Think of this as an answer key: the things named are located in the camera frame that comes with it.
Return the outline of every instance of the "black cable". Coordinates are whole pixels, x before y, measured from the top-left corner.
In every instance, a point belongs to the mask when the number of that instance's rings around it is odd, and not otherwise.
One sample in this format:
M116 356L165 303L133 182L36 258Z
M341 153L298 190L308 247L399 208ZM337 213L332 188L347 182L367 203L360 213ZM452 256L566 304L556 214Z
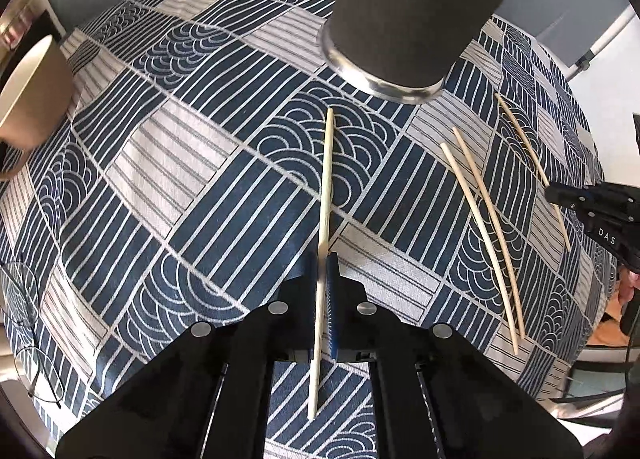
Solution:
M625 389L629 388L629 356L631 355L631 347L634 343L634 338L636 337L636 331L638 330L638 319L640 319L640 309L636 312L636 317L634 318L634 323L632 325L631 332L629 333L629 343L626 344L626 354L625 354Z

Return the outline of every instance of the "navy blue and white fabric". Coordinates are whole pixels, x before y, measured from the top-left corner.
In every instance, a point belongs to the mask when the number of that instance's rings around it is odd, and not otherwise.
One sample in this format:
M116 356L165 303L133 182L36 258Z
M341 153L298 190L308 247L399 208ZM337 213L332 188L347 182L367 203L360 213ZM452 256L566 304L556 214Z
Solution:
M551 180L599 182L587 121L561 72L494 17L436 100L385 102L325 64L316 39L333 3L126 0L62 44L76 82L68 117L0 198L0 258L24 255L36 274L38 337L65 385L61 410L38 407L56 435L191 323L238 321L300 271L303 252L317 247L329 106L331 246L342 272L408 323L455 325L533 397L557 393L604 311L615 262L571 212L573 249L564 249L494 92ZM527 329L517 356L478 227L439 149L449 141L475 187L453 126L510 247ZM28 343L9 322L8 332L14 350ZM276 367L267 457L376 456L364 367L322 363L313 422L307 389L308 366Z

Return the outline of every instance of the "chopstick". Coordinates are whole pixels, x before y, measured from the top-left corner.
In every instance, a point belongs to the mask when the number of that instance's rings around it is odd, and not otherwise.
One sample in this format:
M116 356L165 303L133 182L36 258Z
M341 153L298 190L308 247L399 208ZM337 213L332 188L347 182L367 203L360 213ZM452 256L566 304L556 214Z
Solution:
M469 190L469 186L466 183L465 177L462 175L462 170L458 163L451 155L451 151L449 150L449 145L445 142L440 144L440 148L444 152L445 157L449 161L449 165L453 170L453 173L456 175L458 179L458 183L462 188L463 193L465 194L466 202L469 204L471 208L471 213L476 220L476 224L480 230L482 235L482 241L484 242L484 246L486 247L487 253L489 253L489 258L491 259L491 264L494 267L495 278L498 281L498 289L500 290L500 295L502 296L502 303L504 304L504 310L507 314L507 324L509 325L509 333L511 335L511 344L513 345L513 354L518 354L518 337L516 336L516 326L513 321L513 313L511 312L511 302L509 300L509 294L507 293L507 286L504 285L504 277L502 276L502 270L500 269L500 264L498 263L498 257L495 254L494 245L491 242L491 238L489 238L489 233L486 231L486 226L484 225L484 219L480 214L480 210L478 209L478 205L476 204L476 200L471 194L471 190Z
M320 190L320 225L318 228L318 283L316 284L316 326L314 329L314 356L309 370L309 398L306 417L309 421L318 412L320 362L322 360L322 334L324 333L324 297L326 274L323 272L329 253L329 217L331 214L331 170L334 159L334 110L327 109L324 128L324 155L322 158L322 184Z
M513 112L511 112L509 105L507 105L505 101L502 99L502 96L496 92L495 97L497 98L498 103L500 103L500 106L507 113L507 116L509 116L509 119L513 123L513 126L516 129L516 132L518 132L520 139L524 143L524 146L527 147L527 151L529 152L529 155L533 160L533 164L536 166L536 169L538 170L538 174L540 174L540 180L542 181L542 184L545 186L545 188L548 187L549 179L546 178L545 169L542 168L542 165L540 164L540 160L538 159L536 152L533 150L533 147L531 146L531 143L529 141L529 138L527 137L527 134L524 133L524 130L520 126L518 120L513 115ZM566 246L566 250L571 251L571 242L569 241L569 234L566 232L566 228L564 227L564 220L562 219L560 208L558 208L557 204L553 204L552 206L556 211L556 217L558 218L560 232L562 233L562 238L564 238L564 245Z
M465 155L466 163L469 165L471 169L471 173L474 175L476 182L478 182L478 189L480 190L480 195L482 199L484 199L484 203L486 204L486 208L489 211L489 217L491 218L491 222L494 225L495 234L498 235L498 241L500 242L500 249L502 250L502 254L504 255L504 263L507 266L507 273L509 275L509 281L511 282L511 291L513 292L513 300L516 304L516 314L518 316L518 331L520 332L520 338L524 340L526 336L525 328L524 328L524 316L522 314L522 304L520 302L520 292L518 291L518 284L516 283L516 274L513 270L513 263L511 262L511 255L509 253L509 248L507 246L507 241L504 239L504 233L502 233L502 226L500 225L500 220L495 212L494 204L492 203L491 197L489 195L489 191L486 189L484 185L484 180L480 175L480 171L478 170L478 166L474 161L473 156L469 150L469 147L466 145L465 140L460 134L460 131L453 127L453 134L456 136L458 140L458 144L462 149L462 153Z

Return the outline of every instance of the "beige bowl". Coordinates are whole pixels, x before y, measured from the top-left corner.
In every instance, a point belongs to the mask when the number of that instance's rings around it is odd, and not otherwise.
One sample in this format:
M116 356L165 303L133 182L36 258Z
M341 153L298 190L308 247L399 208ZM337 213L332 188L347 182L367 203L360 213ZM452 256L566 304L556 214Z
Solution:
M22 150L20 161L0 173L0 180L15 176L55 132L73 92L69 64L53 37L44 37L20 60L0 94L0 140Z

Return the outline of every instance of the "white wall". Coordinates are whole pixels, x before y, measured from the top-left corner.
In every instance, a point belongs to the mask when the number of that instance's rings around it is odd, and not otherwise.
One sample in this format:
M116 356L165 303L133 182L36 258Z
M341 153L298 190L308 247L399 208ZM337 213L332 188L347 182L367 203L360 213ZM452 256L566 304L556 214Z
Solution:
M640 20L636 16L570 82L589 121L605 178L640 187L633 114L640 114Z

